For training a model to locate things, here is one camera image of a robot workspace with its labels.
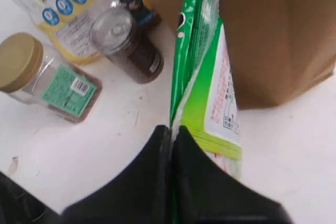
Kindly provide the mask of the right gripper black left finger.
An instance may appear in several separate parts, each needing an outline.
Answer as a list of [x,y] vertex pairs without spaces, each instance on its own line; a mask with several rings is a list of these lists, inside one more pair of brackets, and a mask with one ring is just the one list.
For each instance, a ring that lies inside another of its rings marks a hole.
[[170,130],[155,127],[136,158],[105,186],[67,207],[63,223],[171,223]]

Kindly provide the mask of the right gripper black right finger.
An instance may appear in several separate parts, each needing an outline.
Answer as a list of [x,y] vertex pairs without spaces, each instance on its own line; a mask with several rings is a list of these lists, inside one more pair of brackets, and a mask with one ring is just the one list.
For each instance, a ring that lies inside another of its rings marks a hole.
[[288,223],[280,203],[221,170],[184,126],[173,145],[172,168],[178,223]]

